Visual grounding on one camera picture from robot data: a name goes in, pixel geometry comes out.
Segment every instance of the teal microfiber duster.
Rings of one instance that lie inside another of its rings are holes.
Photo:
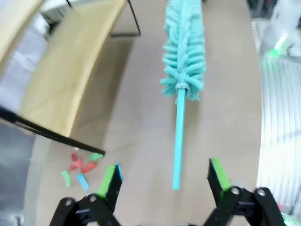
[[[205,39],[200,0],[169,0],[165,31],[168,34],[163,62],[168,77],[160,83],[167,96],[177,94],[173,189],[181,186],[185,101],[199,100],[204,87]]]

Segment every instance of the green paper scrap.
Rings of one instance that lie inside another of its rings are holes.
[[[109,190],[109,186],[110,186],[110,183],[112,181],[112,177],[113,177],[113,174],[114,174],[114,171],[115,171],[115,168],[116,166],[115,165],[110,165],[108,168],[107,168],[107,171],[104,175],[104,178],[103,178],[103,181],[102,183],[100,184],[100,187],[99,187],[99,190],[97,192],[97,194],[102,197],[102,198],[105,198],[106,199],[106,194]]]
[[[100,159],[102,157],[103,157],[103,154],[93,153],[93,154],[90,154],[90,161],[95,161],[95,160]]]
[[[71,187],[71,178],[68,171],[64,170],[61,174],[65,180],[66,187]]]

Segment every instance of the green light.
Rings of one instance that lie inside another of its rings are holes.
[[[284,33],[281,38],[278,40],[278,42],[276,43],[274,49],[280,49],[280,47],[282,46],[282,44],[284,43],[284,41],[286,40],[287,38],[287,33]]]
[[[285,223],[287,226],[291,226],[291,223],[288,222],[288,221],[284,221],[284,223]]]
[[[276,49],[272,49],[269,52],[269,56],[272,57],[272,58],[278,58],[279,57],[278,51]]]

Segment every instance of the red paper scrap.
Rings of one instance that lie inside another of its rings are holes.
[[[81,159],[76,160],[74,163],[71,164],[69,167],[69,170],[76,170],[84,165],[83,161]]]
[[[76,160],[77,160],[77,155],[76,155],[76,153],[72,153],[72,154],[71,154],[71,159],[72,159],[72,161],[76,161]]]
[[[81,173],[87,173],[89,171],[91,171],[92,169],[94,169],[97,166],[97,164],[95,162],[89,162],[87,165],[83,166],[80,169]]]

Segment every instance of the chair leg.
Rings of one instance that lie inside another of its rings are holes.
[[[127,2],[128,2],[129,6],[130,6],[130,8],[131,8],[131,12],[132,12],[133,18],[134,18],[134,20],[135,20],[135,24],[136,24],[138,33],[114,33],[114,34],[111,34],[111,37],[112,37],[112,38],[137,37],[137,36],[141,36],[141,30],[140,30],[139,23],[138,23],[138,20],[137,20],[137,18],[136,18],[136,14],[135,14],[135,11],[134,11],[134,9],[133,9],[131,0],[127,0]]]
[[[3,118],[4,120],[15,124],[21,128],[24,128],[28,131],[31,131],[33,133],[39,134],[41,136],[47,137],[49,139],[55,140],[57,142],[69,145],[69,146],[73,146],[73,147],[77,147],[79,149],[83,149],[86,151],[90,151],[90,152],[96,152],[96,153],[100,153],[105,155],[105,151],[96,148],[96,147],[92,147],[90,145],[86,145],[82,142],[79,142],[77,140],[71,139],[69,137],[65,137],[63,135],[60,135],[58,133],[55,133],[49,129],[46,129],[36,123],[33,123],[3,107],[0,106],[0,118]]]

